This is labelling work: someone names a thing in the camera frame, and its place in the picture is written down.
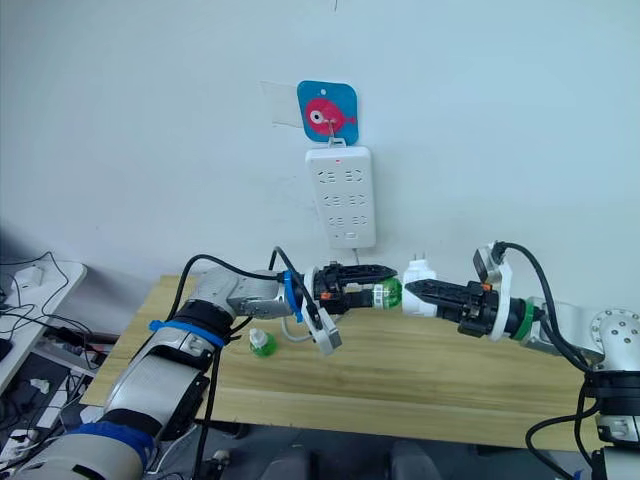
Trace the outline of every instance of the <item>green bottle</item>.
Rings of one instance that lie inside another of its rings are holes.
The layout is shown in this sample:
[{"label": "green bottle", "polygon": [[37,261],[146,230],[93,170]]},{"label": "green bottle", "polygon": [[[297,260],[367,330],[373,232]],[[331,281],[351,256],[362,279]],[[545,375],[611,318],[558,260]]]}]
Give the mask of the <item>green bottle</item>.
[{"label": "green bottle", "polygon": [[278,348],[275,337],[259,328],[249,330],[249,341],[251,351],[258,357],[268,357]]},{"label": "green bottle", "polygon": [[373,308],[388,310],[402,302],[402,284],[397,278],[388,278],[373,286]]}]

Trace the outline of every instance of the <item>white desk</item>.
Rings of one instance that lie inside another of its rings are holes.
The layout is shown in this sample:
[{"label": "white desk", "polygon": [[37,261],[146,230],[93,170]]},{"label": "white desk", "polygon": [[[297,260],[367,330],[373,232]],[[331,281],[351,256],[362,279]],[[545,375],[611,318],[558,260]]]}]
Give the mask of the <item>white desk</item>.
[{"label": "white desk", "polygon": [[[49,314],[55,313],[56,309],[62,302],[62,300],[69,295],[74,288],[80,283],[87,273],[87,269],[81,263],[74,262],[60,262],[57,261],[60,269],[69,277],[69,284],[58,292],[55,297],[46,306],[46,312]],[[36,265],[44,270],[42,276],[42,284],[38,287],[25,288],[20,290],[20,300],[23,305],[34,304],[36,307],[29,314],[27,318],[37,318],[42,315],[42,306],[51,295],[54,294],[62,285],[64,285],[64,278],[60,272],[56,269],[51,260],[38,260],[33,263],[26,263],[23,265],[3,266],[2,273],[8,273],[13,275],[15,272],[22,268],[26,268],[30,265]],[[18,305],[18,294],[15,289],[6,289],[7,299],[5,303],[8,305]],[[29,307],[12,310],[11,313],[21,315],[29,311]],[[3,315],[0,316],[0,332],[8,332],[12,329],[17,317]],[[41,318],[39,321],[43,323],[54,323],[48,320],[46,317]],[[26,320],[21,320],[19,325],[22,325]],[[25,361],[29,353],[31,353],[34,345],[38,342],[42,333],[45,330],[44,325],[40,325],[35,322],[29,322],[26,326],[17,329],[13,333],[11,342],[13,348],[7,354],[5,358],[0,360],[0,393],[4,391],[9,384],[15,373],[18,371],[22,363]],[[0,333],[0,337],[9,338],[9,333]]]}]

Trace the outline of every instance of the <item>blue sticker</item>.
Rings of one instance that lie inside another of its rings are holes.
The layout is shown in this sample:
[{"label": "blue sticker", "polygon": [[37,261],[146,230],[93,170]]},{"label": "blue sticker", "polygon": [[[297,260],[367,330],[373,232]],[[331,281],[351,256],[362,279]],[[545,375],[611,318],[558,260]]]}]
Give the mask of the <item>blue sticker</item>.
[{"label": "blue sticker", "polygon": [[358,101],[349,85],[305,80],[298,84],[298,103],[304,132],[314,142],[329,141],[331,130],[347,145],[358,141]]}]

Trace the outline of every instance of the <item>blue cable tie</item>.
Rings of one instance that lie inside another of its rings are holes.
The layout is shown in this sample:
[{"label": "blue cable tie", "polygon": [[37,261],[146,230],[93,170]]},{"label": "blue cable tie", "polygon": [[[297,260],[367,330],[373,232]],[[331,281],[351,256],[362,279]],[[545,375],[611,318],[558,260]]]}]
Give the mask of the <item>blue cable tie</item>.
[{"label": "blue cable tie", "polygon": [[157,332],[161,328],[165,327],[177,328],[178,330],[184,330],[185,332],[194,333],[199,337],[204,338],[209,343],[213,343],[215,346],[220,348],[223,348],[226,345],[225,341],[217,335],[214,335],[213,333],[208,332],[203,328],[191,325],[190,323],[176,322],[175,320],[170,320],[168,322],[163,322],[162,320],[153,320],[149,324],[149,330],[151,330],[152,332]]},{"label": "blue cable tie", "polygon": [[297,323],[302,323],[304,319],[302,318],[302,312],[298,308],[298,305],[296,305],[296,296],[293,293],[293,282],[289,270],[284,272],[284,292],[287,295],[287,301],[289,302],[291,310],[293,310],[293,313],[296,315]]}]

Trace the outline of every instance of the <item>desk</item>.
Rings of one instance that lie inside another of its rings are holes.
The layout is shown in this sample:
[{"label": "desk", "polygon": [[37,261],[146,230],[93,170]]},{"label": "desk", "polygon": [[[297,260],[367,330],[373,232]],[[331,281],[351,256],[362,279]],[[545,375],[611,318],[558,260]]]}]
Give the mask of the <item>desk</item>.
[{"label": "desk", "polygon": [[[47,304],[47,313],[55,313],[60,303],[62,303],[62,300],[64,300],[73,291],[73,289],[86,275],[86,268],[81,263],[59,261],[57,263],[60,269],[69,278],[69,284],[58,292]],[[27,263],[24,265],[14,265],[11,269],[9,269],[9,267],[3,267],[3,273],[11,273],[13,275],[16,271],[30,265],[36,265],[43,269],[42,283],[38,287],[21,290],[20,300],[23,305],[35,305],[35,308],[27,318],[37,318],[42,315],[42,305],[55,293],[56,290],[64,285],[64,278],[62,278],[62,275],[60,275],[60,272],[58,272],[55,265],[50,260],[37,260],[33,263]],[[18,305],[18,295],[16,291],[7,289],[7,293],[9,293],[9,295],[5,300],[5,303],[8,305]],[[22,315],[28,311],[29,308],[21,308],[13,310],[11,313]],[[0,332],[10,331],[17,320],[18,318],[16,317],[1,316],[0,314]],[[40,321],[51,324],[55,323],[55,321],[48,320],[46,318],[41,318]],[[19,325],[22,325],[24,322],[26,322],[26,320],[21,320]],[[43,325],[30,322],[14,332],[13,337],[11,338],[13,348],[7,356],[0,361],[0,393],[4,391],[29,353],[31,353],[34,345],[38,342],[45,329],[46,327]],[[9,333],[0,333],[0,337],[8,339]]]},{"label": "desk", "polygon": [[[166,317],[177,282],[163,277],[154,287],[83,403],[104,405],[149,336],[148,323]],[[193,286],[191,278],[185,292]],[[509,340],[494,344],[461,335],[444,320],[349,312],[338,324],[344,344],[330,357],[310,342],[287,342],[279,320],[254,324],[273,333],[279,348],[257,358],[248,335],[225,348],[216,420],[523,447],[534,423],[575,413],[582,377],[564,359]],[[292,333],[298,332],[292,327]],[[587,449],[600,445],[593,420],[584,422],[583,437]],[[540,448],[576,449],[566,424],[540,432],[535,441]]]}]

